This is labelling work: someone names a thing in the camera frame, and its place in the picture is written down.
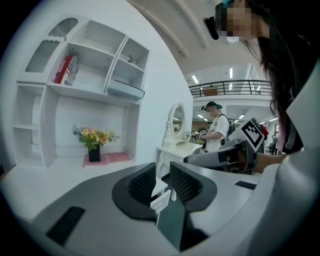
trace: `mirror frame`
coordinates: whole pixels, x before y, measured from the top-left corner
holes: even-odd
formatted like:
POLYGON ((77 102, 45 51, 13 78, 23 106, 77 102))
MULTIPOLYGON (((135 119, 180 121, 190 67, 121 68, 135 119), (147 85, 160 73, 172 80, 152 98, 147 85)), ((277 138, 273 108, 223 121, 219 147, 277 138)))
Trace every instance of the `mirror frame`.
POLYGON ((185 135, 185 125, 186 125, 186 115, 185 115, 185 108, 182 103, 176 103, 172 106, 170 110, 170 115, 169 115, 169 122, 170 122, 170 129, 171 129, 171 136, 174 139, 182 139, 185 135), (178 133, 175 133, 174 129, 174 114, 176 112, 176 109, 181 108, 182 109, 182 122, 181 122, 181 128, 178 133))

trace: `fluorescent light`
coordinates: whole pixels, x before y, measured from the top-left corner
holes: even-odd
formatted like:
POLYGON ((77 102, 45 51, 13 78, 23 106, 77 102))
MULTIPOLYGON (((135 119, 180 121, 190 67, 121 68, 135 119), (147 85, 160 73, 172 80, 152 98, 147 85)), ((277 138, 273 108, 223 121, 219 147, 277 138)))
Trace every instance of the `fluorescent light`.
POLYGON ((196 84, 199 84, 198 79, 196 78, 195 75, 192 76, 193 80, 195 81, 196 84))

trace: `ceiling beam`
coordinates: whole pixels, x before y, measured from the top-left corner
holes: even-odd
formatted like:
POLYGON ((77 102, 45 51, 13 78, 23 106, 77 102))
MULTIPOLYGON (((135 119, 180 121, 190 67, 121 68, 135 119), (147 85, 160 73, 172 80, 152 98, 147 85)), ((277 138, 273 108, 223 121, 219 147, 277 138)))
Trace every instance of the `ceiling beam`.
POLYGON ((147 10, 145 7, 137 4, 134 2, 134 0, 127 0, 133 7, 135 7, 143 16, 153 21, 161 30, 163 30, 164 33, 168 35, 168 37, 171 38, 171 40, 176 44, 176 46, 179 48, 181 53, 185 56, 189 56, 189 52, 186 50, 183 43, 174 35, 174 33, 163 23, 161 20, 159 20, 157 17, 155 17, 149 10, 147 10))
POLYGON ((199 22, 197 21, 195 16, 192 14, 190 9, 187 7, 186 3, 184 3, 182 0, 175 0, 175 2, 180 7, 180 9, 183 11, 183 13, 187 16, 187 18, 190 20, 190 22, 193 24, 193 26, 195 27, 196 32, 199 34, 199 36, 200 36, 200 38, 202 40, 204 48, 208 48, 209 47, 209 41, 208 41, 205 33, 201 29, 199 22))

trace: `flower pot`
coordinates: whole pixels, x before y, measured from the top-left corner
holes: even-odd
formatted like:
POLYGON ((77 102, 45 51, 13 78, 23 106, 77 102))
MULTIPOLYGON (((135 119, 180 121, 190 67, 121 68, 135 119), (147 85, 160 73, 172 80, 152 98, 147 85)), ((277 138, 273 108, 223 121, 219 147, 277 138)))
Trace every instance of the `flower pot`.
POLYGON ((89 162, 100 162, 100 145, 95 149, 88 151, 89 153, 89 162))

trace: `pink placemat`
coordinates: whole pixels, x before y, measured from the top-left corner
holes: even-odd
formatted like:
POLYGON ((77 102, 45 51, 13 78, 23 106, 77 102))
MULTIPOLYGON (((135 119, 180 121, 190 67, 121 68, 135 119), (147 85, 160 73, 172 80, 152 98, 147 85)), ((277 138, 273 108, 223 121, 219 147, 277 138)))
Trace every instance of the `pink placemat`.
POLYGON ((132 160, 130 156, 126 152, 119 152, 119 153, 108 153, 106 154, 109 163, 119 163, 132 160))
POLYGON ((89 156, 86 154, 83 158, 83 167, 86 166, 106 166, 109 164, 108 158, 106 154, 102 154, 100 156, 100 162, 90 162, 89 156))

